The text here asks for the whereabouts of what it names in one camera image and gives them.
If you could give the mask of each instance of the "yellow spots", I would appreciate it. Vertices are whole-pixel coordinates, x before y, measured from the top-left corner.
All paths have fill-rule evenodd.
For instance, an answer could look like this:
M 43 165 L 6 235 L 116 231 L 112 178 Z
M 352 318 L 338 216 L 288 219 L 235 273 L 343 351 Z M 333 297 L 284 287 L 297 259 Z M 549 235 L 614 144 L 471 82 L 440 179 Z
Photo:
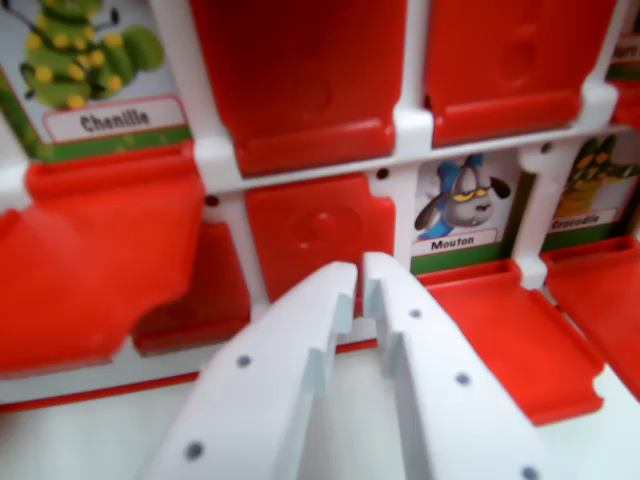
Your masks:
M 53 70 L 46 65 L 36 67 L 36 78 L 40 83 L 49 83 L 53 80 Z
M 36 26 L 40 28 L 44 28 L 47 26 L 47 17 L 45 17 L 42 13 L 39 13 L 36 17 Z
M 53 44 L 58 48 L 67 48 L 69 46 L 69 37 L 64 33 L 58 33 L 53 37 Z
M 111 75 L 107 80 L 107 88 L 112 92 L 117 92 L 122 88 L 122 79 L 118 75 Z
M 42 45 L 42 39 L 40 35 L 30 33 L 27 35 L 27 50 L 34 50 Z
M 87 42 L 84 41 L 84 38 L 80 38 L 80 37 L 76 38 L 73 41 L 73 44 L 78 50 L 86 50 L 87 48 Z
M 122 35 L 118 35 L 117 33 L 110 33 L 109 35 L 105 35 L 104 43 L 106 43 L 110 48 L 118 48 L 122 46 L 124 41 L 122 40 Z
M 69 108 L 81 108 L 84 106 L 84 98 L 80 95 L 71 95 L 67 98 Z
M 69 75 L 71 75 L 71 78 L 74 80 L 84 80 L 84 70 L 75 63 L 69 64 Z
M 78 63 L 80 65 L 82 65 L 84 68 L 89 68 L 90 66 L 90 62 L 89 62 L 89 57 L 86 55 L 78 55 L 76 57 L 76 60 L 78 61 Z
M 89 61 L 94 67 L 102 66 L 102 64 L 104 64 L 104 53 L 100 50 L 94 50 L 91 52 L 91 55 L 89 55 Z
M 582 157 L 578 163 L 576 163 L 576 167 L 584 168 L 591 163 L 591 160 L 593 160 L 593 154 L 586 155 Z
M 606 152 L 599 153 L 596 155 L 596 162 L 601 164 L 609 159 L 609 154 Z

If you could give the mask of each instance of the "red flap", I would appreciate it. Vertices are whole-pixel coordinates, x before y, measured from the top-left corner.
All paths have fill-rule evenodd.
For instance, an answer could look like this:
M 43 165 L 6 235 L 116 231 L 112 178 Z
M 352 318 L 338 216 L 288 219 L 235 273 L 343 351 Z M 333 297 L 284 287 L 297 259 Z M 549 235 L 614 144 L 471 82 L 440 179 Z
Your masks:
M 631 125 L 640 130 L 640 82 L 637 80 L 620 80 L 611 82 L 616 86 L 620 96 L 613 113 L 617 123 Z
M 621 237 L 542 255 L 551 294 L 640 399 L 640 245 Z
M 615 0 L 432 0 L 425 89 L 434 145 L 572 121 Z
M 0 223 L 0 373 L 108 361 L 186 289 L 204 189 L 190 145 L 34 166 Z
M 536 424 L 597 410 L 604 364 L 512 260 L 418 277 Z
M 244 175 L 391 154 L 405 0 L 191 0 Z

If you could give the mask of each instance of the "cartoon illustration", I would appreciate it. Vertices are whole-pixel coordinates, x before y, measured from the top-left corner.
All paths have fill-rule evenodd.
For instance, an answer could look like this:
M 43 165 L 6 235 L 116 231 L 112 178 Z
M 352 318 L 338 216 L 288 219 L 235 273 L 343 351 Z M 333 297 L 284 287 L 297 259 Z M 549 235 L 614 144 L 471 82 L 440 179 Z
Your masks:
M 609 135 L 600 145 L 591 138 L 582 146 L 564 186 L 556 217 L 586 213 L 602 185 L 640 175 L 638 165 L 611 162 L 615 145 L 615 135 Z
M 101 39 L 95 34 L 116 26 L 120 15 L 93 25 L 102 0 L 38 0 L 42 11 L 35 23 L 2 0 L 2 8 L 30 29 L 25 41 L 26 61 L 20 73 L 27 86 L 25 98 L 56 110 L 80 108 L 87 100 L 115 95 L 139 71 L 151 71 L 164 62 L 164 49 L 149 29 L 132 25 Z
M 416 230 L 424 230 L 420 240 L 443 237 L 455 227 L 476 227 L 489 220 L 494 205 L 489 191 L 498 198 L 511 194 L 509 185 L 490 177 L 483 166 L 482 154 L 470 155 L 462 165 L 446 161 L 438 166 L 440 193 L 420 211 L 415 221 Z

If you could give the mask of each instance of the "green caterpillar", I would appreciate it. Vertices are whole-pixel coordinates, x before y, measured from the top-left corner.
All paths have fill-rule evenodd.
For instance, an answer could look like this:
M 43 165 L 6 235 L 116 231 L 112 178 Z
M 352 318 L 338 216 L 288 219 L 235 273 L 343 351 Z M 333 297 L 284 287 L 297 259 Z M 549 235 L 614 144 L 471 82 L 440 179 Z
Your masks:
M 87 100 L 115 95 L 139 71 L 160 67 L 164 49 L 156 35 L 142 26 L 121 34 L 95 35 L 119 23 L 115 8 L 110 21 L 93 25 L 102 0 L 38 0 L 42 10 L 35 23 L 2 0 L 2 8 L 29 27 L 26 61 L 20 73 L 27 86 L 25 97 L 56 110 L 81 108 Z

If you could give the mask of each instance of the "flipped-down red flap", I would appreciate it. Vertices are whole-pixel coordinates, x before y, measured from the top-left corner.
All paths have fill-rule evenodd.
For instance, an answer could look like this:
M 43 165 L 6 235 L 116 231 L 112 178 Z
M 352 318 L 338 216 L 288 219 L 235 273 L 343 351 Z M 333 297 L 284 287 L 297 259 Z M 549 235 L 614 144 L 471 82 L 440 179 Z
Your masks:
M 0 218 L 0 375 L 108 361 L 186 291 L 204 189 L 190 148 L 33 167 Z

